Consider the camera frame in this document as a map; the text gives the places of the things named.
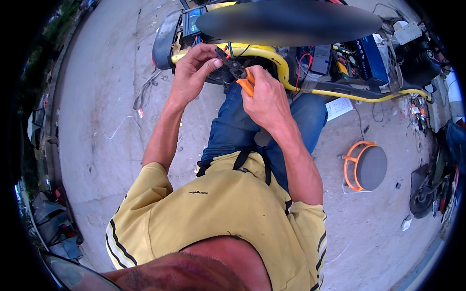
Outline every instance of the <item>red cable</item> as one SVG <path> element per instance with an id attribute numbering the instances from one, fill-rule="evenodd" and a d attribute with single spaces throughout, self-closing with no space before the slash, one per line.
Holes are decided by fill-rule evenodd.
<path id="1" fill-rule="evenodd" d="M 309 64 L 308 64 L 308 72 L 309 72 L 309 67 L 311 66 L 311 63 L 312 63 L 312 56 L 311 54 L 308 54 L 308 53 L 305 53 L 301 56 L 301 58 L 299 59 L 299 63 L 298 63 L 298 77 L 296 78 L 296 88 L 298 88 L 298 81 L 299 81 L 299 73 L 301 72 L 301 61 L 302 59 L 304 58 L 304 56 L 308 55 L 309 56 Z"/>

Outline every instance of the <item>blue jeans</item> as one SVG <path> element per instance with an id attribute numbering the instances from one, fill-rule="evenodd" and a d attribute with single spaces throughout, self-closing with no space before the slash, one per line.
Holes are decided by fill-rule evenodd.
<path id="1" fill-rule="evenodd" d="M 320 132 L 327 122 L 327 108 L 324 100 L 316 94 L 304 93 L 290 105 L 291 115 L 298 124 L 302 140 L 309 153 L 315 148 Z M 260 147 L 254 136 L 260 131 L 244 111 L 241 86 L 233 83 L 219 110 L 218 118 L 212 121 L 207 148 L 201 161 L 208 161 L 236 151 L 250 150 L 267 155 L 270 168 L 278 184 L 288 192 L 288 179 L 283 152 L 275 140 Z"/>

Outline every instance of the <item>yellow t-shirt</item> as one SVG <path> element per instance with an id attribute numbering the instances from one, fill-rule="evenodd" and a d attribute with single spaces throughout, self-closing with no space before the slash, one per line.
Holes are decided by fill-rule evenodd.
<path id="1" fill-rule="evenodd" d="M 107 251 L 121 269 L 216 236 L 240 236 L 264 262 L 273 290 L 318 290 L 327 248 L 322 205 L 293 203 L 258 153 L 232 170 L 239 152 L 214 159 L 206 174 L 173 191 L 164 168 L 141 170 L 106 230 Z"/>

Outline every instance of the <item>pliers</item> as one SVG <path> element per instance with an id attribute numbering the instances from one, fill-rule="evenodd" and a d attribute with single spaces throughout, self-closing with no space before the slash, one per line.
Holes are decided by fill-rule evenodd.
<path id="1" fill-rule="evenodd" d="M 232 59 L 227 59 L 227 54 L 219 47 L 215 48 L 215 53 L 219 58 L 223 61 L 225 65 L 230 68 L 233 77 L 237 80 L 236 82 L 243 87 L 246 93 L 249 96 L 254 95 L 254 84 L 255 79 L 253 74 L 249 71 L 249 68 L 244 68 L 239 62 L 234 61 Z"/>

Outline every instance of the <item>pavement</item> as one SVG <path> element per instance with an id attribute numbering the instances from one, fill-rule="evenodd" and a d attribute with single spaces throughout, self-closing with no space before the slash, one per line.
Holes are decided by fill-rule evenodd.
<path id="1" fill-rule="evenodd" d="M 348 1 L 372 11 L 371 1 Z M 395 1 L 397 6 L 405 4 Z M 156 79 L 143 102 L 144 117 L 132 109 L 135 97 L 154 66 L 151 50 L 156 29 L 170 12 L 172 0 L 102 0 L 77 30 L 59 78 L 61 103 L 60 162 L 63 184 L 84 237 L 82 263 L 99 271 L 114 270 L 105 249 L 105 228 L 136 179 L 144 148 L 171 87 L 171 71 Z M 392 15 L 378 6 L 377 14 Z M 222 87 L 205 84 L 183 114 L 178 149 L 169 180 L 176 189 L 195 178 L 196 161 L 207 146 L 212 119 L 225 96 Z M 343 194 L 343 162 L 336 157 L 360 140 L 355 110 L 327 123 L 312 155 L 324 185 L 328 215 L 328 249 L 322 290 L 388 290 L 422 258 L 440 218 L 413 220 L 402 232 L 409 213 L 411 172 L 428 161 L 431 140 L 409 128 L 383 102 L 381 123 L 372 104 L 356 105 L 366 140 L 375 141 L 388 157 L 384 182 L 371 193 Z M 380 104 L 375 115 L 382 117 Z M 401 183 L 401 189 L 395 189 Z"/>

